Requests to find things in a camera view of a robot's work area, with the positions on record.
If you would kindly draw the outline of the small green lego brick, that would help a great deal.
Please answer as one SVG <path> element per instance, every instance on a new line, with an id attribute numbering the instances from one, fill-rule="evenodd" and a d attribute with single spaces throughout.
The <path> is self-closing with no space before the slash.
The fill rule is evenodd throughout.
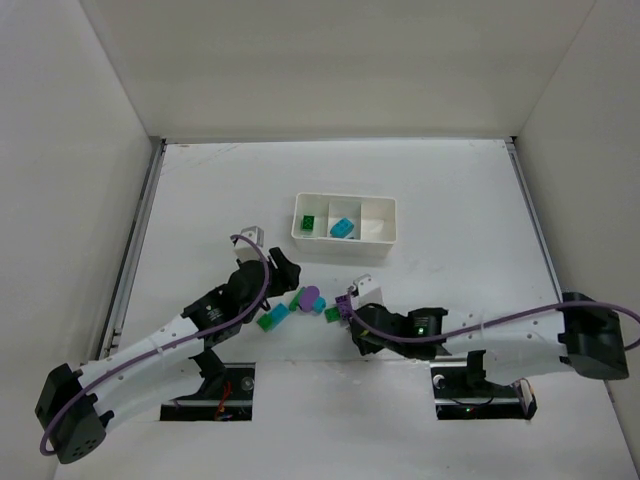
<path id="1" fill-rule="evenodd" d="M 334 323 L 341 320 L 341 313 L 338 307 L 325 309 L 324 316 L 327 323 Z"/>

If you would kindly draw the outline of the purple square lego brick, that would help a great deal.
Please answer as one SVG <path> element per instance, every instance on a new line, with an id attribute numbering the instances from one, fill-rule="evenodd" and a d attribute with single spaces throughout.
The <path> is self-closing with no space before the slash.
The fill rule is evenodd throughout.
<path id="1" fill-rule="evenodd" d="M 335 298 L 335 305 L 338 310 L 340 320 L 349 322 L 352 314 L 352 299 L 349 294 L 343 294 Z"/>

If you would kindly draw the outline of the teal rounded printed lego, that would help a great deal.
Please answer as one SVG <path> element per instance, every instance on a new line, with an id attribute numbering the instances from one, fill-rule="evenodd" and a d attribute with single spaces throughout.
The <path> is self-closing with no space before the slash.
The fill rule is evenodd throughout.
<path id="1" fill-rule="evenodd" d="M 343 217 L 330 228 L 329 234 L 333 238 L 347 238 L 354 228 L 354 223 L 349 218 Z"/>

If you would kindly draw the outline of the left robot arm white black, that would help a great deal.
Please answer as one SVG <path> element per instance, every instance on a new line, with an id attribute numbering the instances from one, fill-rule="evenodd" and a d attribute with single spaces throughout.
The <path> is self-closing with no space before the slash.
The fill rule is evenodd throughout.
<path id="1" fill-rule="evenodd" d="M 63 363 L 48 373 L 35 406 L 41 455 L 74 463 L 144 410 L 221 384 L 225 365 L 214 347 L 300 283 L 300 266 L 280 248 L 247 245 L 252 259 L 238 261 L 225 283 L 149 336 L 102 360 L 78 368 Z"/>

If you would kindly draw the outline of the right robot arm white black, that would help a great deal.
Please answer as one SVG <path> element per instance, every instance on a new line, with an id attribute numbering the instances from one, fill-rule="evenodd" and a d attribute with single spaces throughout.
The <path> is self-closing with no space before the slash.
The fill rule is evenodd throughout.
<path id="1" fill-rule="evenodd" d="M 575 292 L 564 293 L 559 303 L 494 320 L 443 307 L 394 313 L 356 288 L 348 290 L 342 306 L 361 355 L 389 350 L 419 361 L 464 355 L 472 378 L 498 385 L 564 371 L 624 380 L 626 354 L 638 346 L 625 344 L 620 322 L 622 315 L 638 314 Z"/>

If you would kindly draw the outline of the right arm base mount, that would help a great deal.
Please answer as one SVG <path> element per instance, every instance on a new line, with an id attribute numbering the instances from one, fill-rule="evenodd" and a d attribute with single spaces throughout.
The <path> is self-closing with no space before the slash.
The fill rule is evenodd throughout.
<path id="1" fill-rule="evenodd" d="M 525 378 L 508 385 L 487 381 L 483 355 L 472 352 L 465 359 L 430 363 L 437 419 L 532 420 L 538 404 L 531 383 Z"/>

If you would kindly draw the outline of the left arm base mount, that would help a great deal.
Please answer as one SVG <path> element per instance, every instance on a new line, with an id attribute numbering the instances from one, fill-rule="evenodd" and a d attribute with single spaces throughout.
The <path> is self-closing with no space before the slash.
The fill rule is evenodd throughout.
<path id="1" fill-rule="evenodd" d="M 225 363 L 193 394 L 163 403 L 161 422 L 248 422 L 253 417 L 256 364 Z"/>

